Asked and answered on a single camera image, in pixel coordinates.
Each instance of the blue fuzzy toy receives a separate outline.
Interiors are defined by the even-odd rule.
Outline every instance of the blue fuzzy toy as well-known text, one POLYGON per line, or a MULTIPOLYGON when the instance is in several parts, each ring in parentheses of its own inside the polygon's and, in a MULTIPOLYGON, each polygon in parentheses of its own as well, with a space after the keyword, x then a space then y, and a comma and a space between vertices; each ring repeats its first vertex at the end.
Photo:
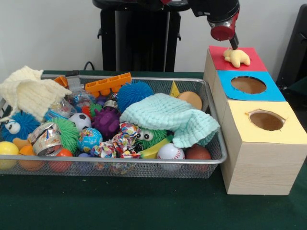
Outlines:
POLYGON ((18 112, 1 124, 1 134, 5 141, 13 142, 15 138, 27 139, 40 123, 28 113, 18 112))
POLYGON ((153 90, 145 82, 123 85, 117 93, 118 109, 123 113, 131 104, 153 95, 153 90))

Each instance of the circular hole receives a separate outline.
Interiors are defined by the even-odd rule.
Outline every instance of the circular hole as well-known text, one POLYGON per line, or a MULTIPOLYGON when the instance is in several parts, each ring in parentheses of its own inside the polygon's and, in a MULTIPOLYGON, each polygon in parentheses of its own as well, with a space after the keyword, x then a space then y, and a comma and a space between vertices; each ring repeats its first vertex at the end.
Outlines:
POLYGON ((268 131, 279 130, 283 127, 284 119, 269 111, 257 111, 249 115, 252 123, 268 131))
POLYGON ((265 91, 267 88, 264 82, 262 82, 261 80, 257 78, 249 77, 249 76, 236 77, 231 80, 231 84, 237 90, 240 90, 246 93, 250 93, 250 94, 261 93, 265 91))

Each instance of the yellow square top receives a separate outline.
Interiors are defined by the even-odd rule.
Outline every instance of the yellow square top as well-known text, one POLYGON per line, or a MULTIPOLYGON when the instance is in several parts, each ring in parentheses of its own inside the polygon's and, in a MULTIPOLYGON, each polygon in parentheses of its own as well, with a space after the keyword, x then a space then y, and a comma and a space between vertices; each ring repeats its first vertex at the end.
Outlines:
POLYGON ((228 103, 243 142, 307 144, 307 133, 288 102, 228 103))

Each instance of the stacked wooden boxes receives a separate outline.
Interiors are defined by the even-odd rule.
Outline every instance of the stacked wooden boxes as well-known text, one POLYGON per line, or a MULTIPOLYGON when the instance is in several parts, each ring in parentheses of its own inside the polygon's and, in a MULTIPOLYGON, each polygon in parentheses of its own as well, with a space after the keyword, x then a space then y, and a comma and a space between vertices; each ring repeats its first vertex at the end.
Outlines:
POLYGON ((250 66, 224 61, 210 46, 209 83, 228 149, 222 173, 228 194, 287 195, 307 156, 307 134, 253 48, 250 66))

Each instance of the googly eye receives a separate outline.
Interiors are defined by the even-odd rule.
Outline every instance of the googly eye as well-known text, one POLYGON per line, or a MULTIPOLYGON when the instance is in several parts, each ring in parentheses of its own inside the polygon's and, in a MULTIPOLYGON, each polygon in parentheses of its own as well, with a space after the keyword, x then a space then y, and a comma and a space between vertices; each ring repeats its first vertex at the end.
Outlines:
POLYGON ((137 137, 138 137, 138 140, 144 140, 144 133, 143 133, 143 131, 141 131, 141 132, 137 135, 137 137))
POLYGON ((13 119, 5 122, 4 126, 11 134, 17 134, 20 131, 20 124, 13 119))
POLYGON ((149 131, 144 132, 144 140, 151 141, 154 138, 153 134, 149 131))

